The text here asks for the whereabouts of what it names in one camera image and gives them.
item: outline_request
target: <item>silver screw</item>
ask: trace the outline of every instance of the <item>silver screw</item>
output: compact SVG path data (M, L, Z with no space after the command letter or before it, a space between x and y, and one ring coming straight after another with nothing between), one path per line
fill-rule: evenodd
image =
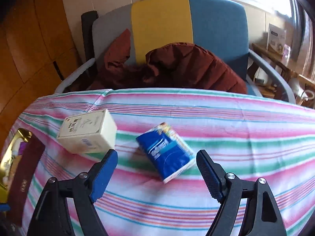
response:
M266 179L261 177L261 178L258 179L258 182L260 182L261 184L265 184L266 183Z
M52 184L52 183L56 182L56 180L57 179L55 177L51 177L50 179L48 179L48 182Z
M226 177L227 177L228 179L234 179L234 178L235 178L235 175L234 175L233 173L227 173L227 174L226 174Z
M88 177L88 174L87 174L86 172L82 172L82 173L79 174L79 177L80 177L81 179L85 179L85 178Z

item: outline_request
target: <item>windowsill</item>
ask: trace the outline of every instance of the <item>windowsill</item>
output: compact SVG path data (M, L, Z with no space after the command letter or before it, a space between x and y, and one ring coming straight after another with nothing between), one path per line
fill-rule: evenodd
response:
M250 6L253 6L253 7L256 7L258 9L261 9L265 12L268 12L272 15L276 15L276 16L279 16L283 19L285 19L286 21L288 22L292 22L292 18L290 18L289 16L287 15L283 15L281 13L279 13L278 11L275 11L273 8L267 6L267 5L264 5L262 3L259 3L258 1L255 1L255 0L233 0L235 2L240 2L240 3L243 3L243 4L247 4L247 5L250 5Z

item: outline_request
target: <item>chair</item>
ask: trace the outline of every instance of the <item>chair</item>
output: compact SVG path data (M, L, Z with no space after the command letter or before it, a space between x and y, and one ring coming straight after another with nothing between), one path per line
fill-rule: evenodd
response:
M101 16L92 27L95 58L65 79L55 93L62 93L94 63L100 68L104 51L126 28L131 32L130 58L126 64L143 63L147 52L168 43L195 43L227 63L245 81L249 95L262 97L247 75L250 57L281 89L283 100L295 104L293 92L286 81L248 49L244 7L230 0L144 0Z

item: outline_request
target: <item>red cloth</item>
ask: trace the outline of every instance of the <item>red cloth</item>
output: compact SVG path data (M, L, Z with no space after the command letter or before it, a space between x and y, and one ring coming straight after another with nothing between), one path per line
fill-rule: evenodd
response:
M247 94L245 82L221 59L190 43L171 43L148 52L145 65L130 66L130 31L113 41L91 90L147 87L196 88Z

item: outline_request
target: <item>barcode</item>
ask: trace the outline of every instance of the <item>barcode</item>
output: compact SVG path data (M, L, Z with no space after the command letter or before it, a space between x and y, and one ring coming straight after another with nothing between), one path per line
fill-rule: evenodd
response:
M92 143L87 139L87 138L83 138L81 139L83 143L85 143L88 147L93 147Z

